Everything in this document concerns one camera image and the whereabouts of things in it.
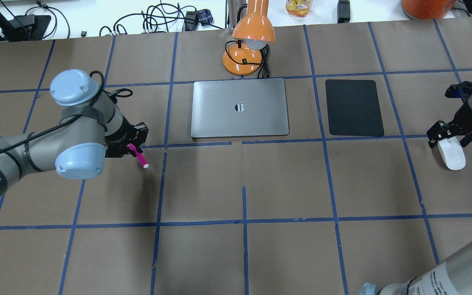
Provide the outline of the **silver robot arm near pen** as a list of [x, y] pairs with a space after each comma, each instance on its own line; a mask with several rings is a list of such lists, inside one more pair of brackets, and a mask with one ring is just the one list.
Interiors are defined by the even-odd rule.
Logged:
[[145, 123], [133, 125], [117, 106], [120, 91], [93, 79], [103, 73], [71, 69], [56, 75], [50, 94], [63, 110], [58, 125], [41, 132], [0, 136], [0, 198], [24, 176], [54, 170], [66, 179], [93, 179], [106, 158], [136, 157]]

